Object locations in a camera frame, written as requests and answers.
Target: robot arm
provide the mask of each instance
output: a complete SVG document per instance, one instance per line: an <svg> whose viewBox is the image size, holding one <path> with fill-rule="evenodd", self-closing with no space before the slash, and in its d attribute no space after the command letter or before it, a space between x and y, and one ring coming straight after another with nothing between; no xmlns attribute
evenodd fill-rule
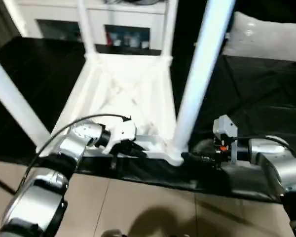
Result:
<svg viewBox="0 0 296 237"><path fill-rule="evenodd" d="M64 195L86 147L95 146L108 154L121 142L132 143L135 135L136 127L131 120L111 131L89 120L72 126L10 202L2 219L0 237L55 236L67 208ZM134 152L131 146L122 150L125 155Z"/></svg>
<svg viewBox="0 0 296 237"><path fill-rule="evenodd" d="M281 200L296 236L296 151L275 136L238 137L238 129L227 115L214 121L213 134L211 151L192 157L219 167L222 163L237 165L237 154L245 152L250 165L258 165L263 170L270 188ZM247 147L240 150L238 140L246 140Z"/></svg>
<svg viewBox="0 0 296 237"><path fill-rule="evenodd" d="M237 140L241 139L237 126L228 116L222 116L214 121L213 133L215 138L210 151L182 156L211 162L216 167L225 162L237 165ZM147 157L144 149L133 143L135 137L136 127L131 120L110 131L88 120L72 126L11 201L3 216L0 237L55 236L67 208L64 195L86 148L95 146L103 154L119 152ZM271 188L282 200L296 236L296 153L280 138L246 139L247 160L264 171Z"/></svg>

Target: gray fabric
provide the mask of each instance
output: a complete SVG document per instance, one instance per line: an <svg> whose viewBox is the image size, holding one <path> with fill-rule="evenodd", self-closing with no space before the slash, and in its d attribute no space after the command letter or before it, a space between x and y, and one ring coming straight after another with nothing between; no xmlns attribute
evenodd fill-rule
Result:
<svg viewBox="0 0 296 237"><path fill-rule="evenodd" d="M0 48L19 35L20 33L12 21L3 1L0 0Z"/></svg>
<svg viewBox="0 0 296 237"><path fill-rule="evenodd" d="M224 55L296 61L296 24L234 15Z"/></svg>

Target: white pole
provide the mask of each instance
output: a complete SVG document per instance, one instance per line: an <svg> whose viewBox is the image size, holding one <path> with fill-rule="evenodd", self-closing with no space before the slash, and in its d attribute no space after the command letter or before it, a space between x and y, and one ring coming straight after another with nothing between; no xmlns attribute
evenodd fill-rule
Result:
<svg viewBox="0 0 296 237"><path fill-rule="evenodd" d="M187 148L234 4L235 0L209 0L207 2L185 86L175 135L170 144L178 152Z"/></svg>
<svg viewBox="0 0 296 237"><path fill-rule="evenodd" d="M49 132L1 65L0 101L37 147L47 141Z"/></svg>
<svg viewBox="0 0 296 237"><path fill-rule="evenodd" d="M80 32L85 48L86 55L92 55L96 53L96 49L93 43L93 37L90 27L90 21L88 17L87 9L85 8L84 0L78 0L77 2L80 21L79 21L79 27Z"/></svg>
<svg viewBox="0 0 296 237"><path fill-rule="evenodd" d="M176 26L178 0L168 0L166 12L166 24L163 36L163 48L161 55L171 56L174 29Z"/></svg>
<svg viewBox="0 0 296 237"><path fill-rule="evenodd" d="M6 9L10 13L10 16L16 26L16 28L19 30L22 37L29 37L30 34L28 32L28 29L26 28L26 22L22 16L22 13L18 7L18 4L15 2L15 0L3 0Z"/></svg>

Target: black fabric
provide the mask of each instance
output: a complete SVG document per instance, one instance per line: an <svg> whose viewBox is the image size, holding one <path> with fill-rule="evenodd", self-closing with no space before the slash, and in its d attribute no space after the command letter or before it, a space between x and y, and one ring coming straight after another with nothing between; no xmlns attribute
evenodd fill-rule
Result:
<svg viewBox="0 0 296 237"><path fill-rule="evenodd" d="M21 59L12 57L17 52L23 52ZM81 43L19 38L0 50L0 63L51 131L82 69L83 55ZM190 61L191 56L182 53L171 66L177 111ZM278 135L296 149L296 62L221 56L190 147L211 137L213 120L223 114L233 119L239 135ZM32 142L0 103L0 160L28 164L34 153ZM173 167L163 160L118 158L116 169L112 170L110 158L84 158L77 172L227 197L280 202L258 166L227 165L213 170L192 161Z"/></svg>

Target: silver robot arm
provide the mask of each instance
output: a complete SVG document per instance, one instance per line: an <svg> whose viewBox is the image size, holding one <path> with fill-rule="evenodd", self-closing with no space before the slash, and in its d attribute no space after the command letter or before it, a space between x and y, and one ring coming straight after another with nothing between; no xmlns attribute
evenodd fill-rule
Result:
<svg viewBox="0 0 296 237"><path fill-rule="evenodd" d="M64 195L86 148L95 146L108 154L116 144L133 141L135 135L131 120L111 131L89 120L71 127L8 205L0 237L55 236L67 208Z"/></svg>

